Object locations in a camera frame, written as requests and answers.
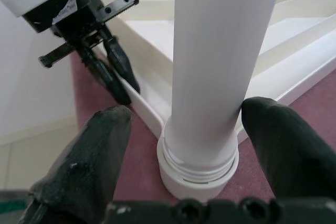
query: white plastic tray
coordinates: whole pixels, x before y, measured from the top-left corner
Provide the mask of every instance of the white plastic tray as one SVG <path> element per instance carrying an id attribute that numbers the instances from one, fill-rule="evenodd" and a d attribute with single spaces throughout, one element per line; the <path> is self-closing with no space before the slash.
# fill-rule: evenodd
<path id="1" fill-rule="evenodd" d="M 174 0 L 141 0 L 109 26 L 141 86 L 138 95 L 124 82 L 133 107 L 159 137 L 171 113 Z M 290 104 L 335 68 L 336 0 L 277 0 L 246 97 Z M 243 141 L 240 119 L 236 131 Z"/>

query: white wall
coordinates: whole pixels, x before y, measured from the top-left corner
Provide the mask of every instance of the white wall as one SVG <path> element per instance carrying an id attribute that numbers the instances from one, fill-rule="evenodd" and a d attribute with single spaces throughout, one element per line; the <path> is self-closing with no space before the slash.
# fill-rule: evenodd
<path id="1" fill-rule="evenodd" d="M 0 144 L 4 135 L 75 117 L 69 58 L 51 69 L 38 62 L 62 43 L 0 4 Z"/>

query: robotic arm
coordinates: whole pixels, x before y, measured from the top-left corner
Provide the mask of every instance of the robotic arm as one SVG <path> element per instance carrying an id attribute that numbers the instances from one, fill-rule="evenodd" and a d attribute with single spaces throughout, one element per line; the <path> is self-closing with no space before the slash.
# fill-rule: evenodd
<path id="1" fill-rule="evenodd" d="M 121 104 L 131 100 L 119 76 L 135 91 L 140 87 L 135 79 L 129 59 L 106 25 L 121 12 L 139 3 L 139 0 L 115 0 L 104 6 L 101 0 L 2 0 L 17 17 L 23 16 L 38 33 L 50 28 L 66 42 L 49 54 L 39 58 L 41 64 L 51 68 L 73 51 L 98 81 Z M 93 48 L 103 43 L 107 58 L 99 58 Z"/>

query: white base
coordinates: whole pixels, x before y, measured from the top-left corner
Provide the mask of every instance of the white base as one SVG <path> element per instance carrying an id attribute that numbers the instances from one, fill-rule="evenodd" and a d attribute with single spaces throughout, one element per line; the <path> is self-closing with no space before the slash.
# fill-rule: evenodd
<path id="1" fill-rule="evenodd" d="M 204 183 L 189 182 L 185 180 L 181 173 L 177 172 L 169 165 L 164 156 L 163 145 L 164 137 L 161 137 L 156 149 L 161 179 L 168 191 L 178 199 L 193 198 L 200 202 L 207 202 L 208 200 L 217 197 L 232 178 L 238 167 L 239 152 L 237 149 L 234 161 L 224 176 L 217 180 Z"/>

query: screw hole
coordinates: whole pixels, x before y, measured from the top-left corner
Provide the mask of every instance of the screw hole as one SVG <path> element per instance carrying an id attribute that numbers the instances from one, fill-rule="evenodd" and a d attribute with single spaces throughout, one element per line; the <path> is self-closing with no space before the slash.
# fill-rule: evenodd
<path id="1" fill-rule="evenodd" d="M 243 204 L 243 210 L 253 219 L 261 221 L 268 219 L 267 210 L 256 201 L 247 201 Z"/>
<path id="2" fill-rule="evenodd" d="M 200 213 L 196 207 L 187 205 L 181 208 L 181 216 L 187 222 L 193 223 L 200 218 Z"/>
<path id="3" fill-rule="evenodd" d="M 106 7 L 106 8 L 105 8 L 105 12 L 106 12 L 106 13 L 111 13 L 111 12 L 112 12 L 112 9 L 111 9 L 110 7 Z"/>

